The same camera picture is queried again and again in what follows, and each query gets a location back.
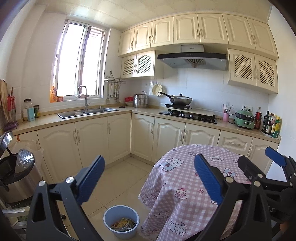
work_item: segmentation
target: green appliance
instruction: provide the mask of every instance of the green appliance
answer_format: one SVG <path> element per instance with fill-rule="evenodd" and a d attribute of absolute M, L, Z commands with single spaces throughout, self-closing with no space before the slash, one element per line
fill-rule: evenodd
<path fill-rule="evenodd" d="M 239 110 L 235 113 L 234 123 L 239 127 L 254 129 L 254 120 L 253 113 L 247 109 Z"/>

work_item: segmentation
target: pink checkered tablecloth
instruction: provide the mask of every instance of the pink checkered tablecloth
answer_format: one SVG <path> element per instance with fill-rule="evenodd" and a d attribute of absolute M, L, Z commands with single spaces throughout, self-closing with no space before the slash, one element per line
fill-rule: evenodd
<path fill-rule="evenodd" d="M 154 165 L 139 195 L 151 208 L 141 227 L 142 235 L 159 234 L 159 241 L 183 241 L 205 228 L 218 205 L 211 200 L 194 168 L 198 153 L 224 176 L 250 184 L 237 165 L 240 155 L 210 145 L 173 148 Z M 225 231 L 235 223 L 240 205 L 241 201 L 237 201 Z"/>

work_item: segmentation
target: tiled floor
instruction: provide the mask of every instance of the tiled floor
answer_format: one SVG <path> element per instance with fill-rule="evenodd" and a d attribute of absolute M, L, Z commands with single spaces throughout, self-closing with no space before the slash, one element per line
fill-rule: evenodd
<path fill-rule="evenodd" d="M 130 157 L 104 171 L 89 201 L 82 205 L 84 212 L 102 239 L 105 241 L 120 240 L 105 227 L 103 222 L 105 211 L 115 205 L 126 205 L 136 210 L 140 217 L 137 231 L 140 231 L 149 210 L 140 202 L 138 195 L 151 169 L 152 166 Z M 59 202 L 58 206 L 61 214 L 66 215 L 63 204 Z M 64 220 L 64 223 L 70 235 L 77 239 L 68 218 Z M 137 233 L 131 240 L 144 241 L 147 239 Z"/>

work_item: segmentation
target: blue gripper pad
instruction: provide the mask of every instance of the blue gripper pad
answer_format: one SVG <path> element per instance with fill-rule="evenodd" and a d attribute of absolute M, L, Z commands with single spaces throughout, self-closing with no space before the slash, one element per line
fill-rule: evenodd
<path fill-rule="evenodd" d="M 282 156 L 280 153 L 278 153 L 276 150 L 272 149 L 271 147 L 267 147 L 265 149 L 265 155 L 269 157 L 271 160 L 273 160 L 280 167 L 284 167 L 287 165 L 284 156 Z"/>
<path fill-rule="evenodd" d="M 98 156 L 93 163 L 86 168 L 84 178 L 77 183 L 78 185 L 78 196 L 76 201 L 79 205 L 87 202 L 90 195 L 92 194 L 98 180 L 100 179 L 105 169 L 105 160 L 102 156 Z"/>
<path fill-rule="evenodd" d="M 220 205 L 223 201 L 221 186 L 210 169 L 211 166 L 202 154 L 198 154 L 194 158 L 194 167 L 211 199 Z"/>

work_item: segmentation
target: window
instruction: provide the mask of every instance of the window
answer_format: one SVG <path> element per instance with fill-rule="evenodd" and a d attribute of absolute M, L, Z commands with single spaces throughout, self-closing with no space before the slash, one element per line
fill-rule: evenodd
<path fill-rule="evenodd" d="M 53 84 L 58 96 L 89 96 L 100 94 L 100 65 L 105 30 L 89 24 L 66 20 L 57 47 Z"/>

